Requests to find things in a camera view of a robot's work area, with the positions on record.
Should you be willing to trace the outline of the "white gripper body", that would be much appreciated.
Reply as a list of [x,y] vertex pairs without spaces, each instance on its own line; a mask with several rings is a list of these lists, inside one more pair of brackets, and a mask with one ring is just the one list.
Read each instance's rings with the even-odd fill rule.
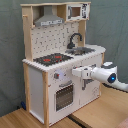
[[79,67],[72,70],[74,76],[80,77],[82,79],[90,79],[90,73],[92,68],[89,66]]

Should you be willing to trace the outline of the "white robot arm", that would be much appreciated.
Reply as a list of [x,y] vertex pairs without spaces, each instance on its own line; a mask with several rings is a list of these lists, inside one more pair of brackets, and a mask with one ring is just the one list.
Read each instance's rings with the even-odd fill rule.
[[128,93],[128,84],[121,83],[117,77],[117,67],[112,62],[105,62],[101,67],[83,66],[73,68],[72,74],[83,80],[93,79],[101,82],[105,87]]

